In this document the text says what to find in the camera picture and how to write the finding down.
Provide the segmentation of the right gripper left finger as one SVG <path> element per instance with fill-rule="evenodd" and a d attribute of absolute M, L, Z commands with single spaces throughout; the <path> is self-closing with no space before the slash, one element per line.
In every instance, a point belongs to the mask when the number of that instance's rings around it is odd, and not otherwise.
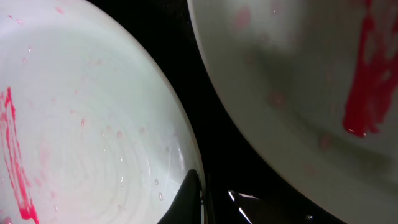
<path fill-rule="evenodd" d="M 170 208 L 158 224 L 200 224 L 201 184 L 195 169 L 190 169 Z"/>

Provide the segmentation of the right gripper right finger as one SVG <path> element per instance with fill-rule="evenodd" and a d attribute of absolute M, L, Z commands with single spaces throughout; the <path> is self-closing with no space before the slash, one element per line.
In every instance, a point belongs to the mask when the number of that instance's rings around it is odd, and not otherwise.
<path fill-rule="evenodd" d="M 233 190 L 229 190 L 228 195 L 248 223 L 314 223 L 312 215 L 303 214 L 277 200 L 264 200 Z"/>

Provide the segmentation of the light blue plate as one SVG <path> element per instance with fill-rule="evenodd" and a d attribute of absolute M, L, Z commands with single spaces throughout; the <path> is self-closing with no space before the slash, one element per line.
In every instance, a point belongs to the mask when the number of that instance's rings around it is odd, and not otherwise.
<path fill-rule="evenodd" d="M 203 166 L 142 45 L 88 1 L 1 0 L 1 222 L 158 223 Z"/>

